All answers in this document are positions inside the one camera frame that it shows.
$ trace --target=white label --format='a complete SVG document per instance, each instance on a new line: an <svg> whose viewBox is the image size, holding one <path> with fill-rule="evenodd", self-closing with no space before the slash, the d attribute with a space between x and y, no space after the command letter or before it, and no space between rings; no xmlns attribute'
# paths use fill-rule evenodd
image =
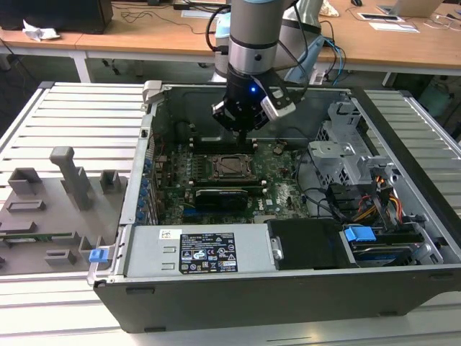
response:
<svg viewBox="0 0 461 346"><path fill-rule="evenodd" d="M17 238L17 239L5 239L8 243L35 243L36 240L33 238Z"/></svg>
<svg viewBox="0 0 461 346"><path fill-rule="evenodd" d="M158 235L159 239L178 240L181 238L182 229L161 229Z"/></svg>
<svg viewBox="0 0 461 346"><path fill-rule="evenodd" d="M223 267L235 267L237 265L236 261L224 261Z"/></svg>

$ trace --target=motherboard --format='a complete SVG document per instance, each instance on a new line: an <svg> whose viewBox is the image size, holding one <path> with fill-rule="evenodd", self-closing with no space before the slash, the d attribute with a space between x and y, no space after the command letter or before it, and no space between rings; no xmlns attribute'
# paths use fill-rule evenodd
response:
<svg viewBox="0 0 461 346"><path fill-rule="evenodd" d="M160 143L155 179L159 223L264 223L309 216L296 182L301 153L287 142L197 148Z"/></svg>

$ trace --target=blue latch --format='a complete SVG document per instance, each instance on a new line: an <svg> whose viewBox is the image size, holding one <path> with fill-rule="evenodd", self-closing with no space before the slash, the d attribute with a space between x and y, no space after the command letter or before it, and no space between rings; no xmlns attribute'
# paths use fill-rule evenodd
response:
<svg viewBox="0 0 461 346"><path fill-rule="evenodd" d="M347 241L376 241L375 233L369 226L350 226L344 234Z"/></svg>
<svg viewBox="0 0 461 346"><path fill-rule="evenodd" d="M109 257L108 249L93 249L89 253L90 263L107 263Z"/></svg>

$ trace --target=open computer chassis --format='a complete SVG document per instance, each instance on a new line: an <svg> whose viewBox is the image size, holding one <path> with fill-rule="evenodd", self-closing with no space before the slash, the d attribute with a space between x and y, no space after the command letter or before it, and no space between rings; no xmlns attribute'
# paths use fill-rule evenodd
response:
<svg viewBox="0 0 461 346"><path fill-rule="evenodd" d="M312 88L237 147L209 116L222 93L146 84L117 241L89 273L125 331L397 316L461 289L460 219L374 103L402 95Z"/></svg>

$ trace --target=power supply label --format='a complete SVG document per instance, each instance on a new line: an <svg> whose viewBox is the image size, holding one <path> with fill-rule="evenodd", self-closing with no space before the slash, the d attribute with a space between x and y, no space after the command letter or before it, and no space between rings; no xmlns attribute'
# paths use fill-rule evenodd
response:
<svg viewBox="0 0 461 346"><path fill-rule="evenodd" d="M179 271L182 274L238 272L233 233L182 234Z"/></svg>

